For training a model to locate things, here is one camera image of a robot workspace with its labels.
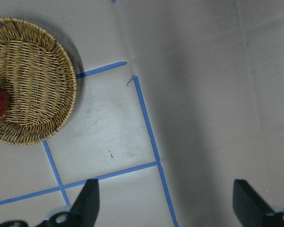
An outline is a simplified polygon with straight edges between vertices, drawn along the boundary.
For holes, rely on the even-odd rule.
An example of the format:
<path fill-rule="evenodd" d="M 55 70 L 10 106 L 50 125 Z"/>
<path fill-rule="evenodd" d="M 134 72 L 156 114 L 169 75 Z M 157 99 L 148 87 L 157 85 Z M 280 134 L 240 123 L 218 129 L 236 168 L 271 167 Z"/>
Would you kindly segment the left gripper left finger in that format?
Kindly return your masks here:
<path fill-rule="evenodd" d="M 49 219 L 51 227 L 93 227 L 100 206 L 97 179 L 87 180 L 69 211 L 59 212 Z"/>

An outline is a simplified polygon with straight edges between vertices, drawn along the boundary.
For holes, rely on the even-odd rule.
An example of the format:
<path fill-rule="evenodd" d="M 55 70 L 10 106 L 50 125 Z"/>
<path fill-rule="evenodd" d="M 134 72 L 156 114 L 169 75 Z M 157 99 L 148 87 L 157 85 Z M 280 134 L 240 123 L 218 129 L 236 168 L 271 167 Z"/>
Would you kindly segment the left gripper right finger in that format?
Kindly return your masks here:
<path fill-rule="evenodd" d="M 243 227 L 284 227 L 284 212 L 274 211 L 246 180 L 234 180 L 232 207 Z"/>

